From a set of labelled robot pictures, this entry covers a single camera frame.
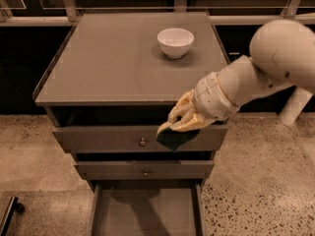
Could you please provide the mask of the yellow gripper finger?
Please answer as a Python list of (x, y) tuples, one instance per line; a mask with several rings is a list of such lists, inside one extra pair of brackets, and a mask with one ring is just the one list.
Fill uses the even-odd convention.
[(195, 112), (193, 96), (194, 91), (191, 89), (180, 97), (168, 114), (168, 121), (170, 123), (175, 124), (176, 122), (180, 122), (185, 124), (192, 119)]
[(215, 122), (215, 119), (206, 118), (200, 113), (189, 110), (183, 117), (170, 115), (170, 129), (176, 132), (188, 132), (203, 129)]

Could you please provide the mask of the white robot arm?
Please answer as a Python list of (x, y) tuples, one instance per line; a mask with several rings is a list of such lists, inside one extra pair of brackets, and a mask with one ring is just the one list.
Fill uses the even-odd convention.
[(270, 21), (255, 32), (249, 52), (184, 93), (168, 115), (170, 129), (202, 129), (228, 119), (254, 99), (291, 86), (315, 93), (315, 33), (307, 26)]

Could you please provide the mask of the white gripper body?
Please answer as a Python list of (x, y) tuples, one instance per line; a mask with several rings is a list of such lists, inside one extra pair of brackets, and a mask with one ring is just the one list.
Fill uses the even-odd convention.
[(216, 72), (201, 79), (194, 88), (193, 103), (198, 113), (214, 121), (224, 121), (239, 110), (223, 93)]

